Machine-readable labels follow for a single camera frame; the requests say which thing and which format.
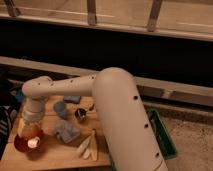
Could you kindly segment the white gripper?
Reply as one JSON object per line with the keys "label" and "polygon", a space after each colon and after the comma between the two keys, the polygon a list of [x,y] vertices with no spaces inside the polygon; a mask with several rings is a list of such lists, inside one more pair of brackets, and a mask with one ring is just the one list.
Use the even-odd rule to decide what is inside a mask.
{"label": "white gripper", "polygon": [[22,134],[23,129],[28,123],[39,122],[43,119],[45,113],[45,100],[44,99],[31,99],[27,98],[23,107],[22,118],[18,124],[18,135]]}

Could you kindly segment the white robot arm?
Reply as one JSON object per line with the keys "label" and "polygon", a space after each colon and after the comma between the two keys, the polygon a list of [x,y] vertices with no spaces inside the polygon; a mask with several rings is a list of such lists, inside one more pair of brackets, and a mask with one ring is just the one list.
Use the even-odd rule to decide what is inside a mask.
{"label": "white robot arm", "polygon": [[26,81],[23,118],[43,119],[50,95],[91,96],[117,171],[168,171],[134,77],[111,67],[96,74],[54,81],[41,76]]}

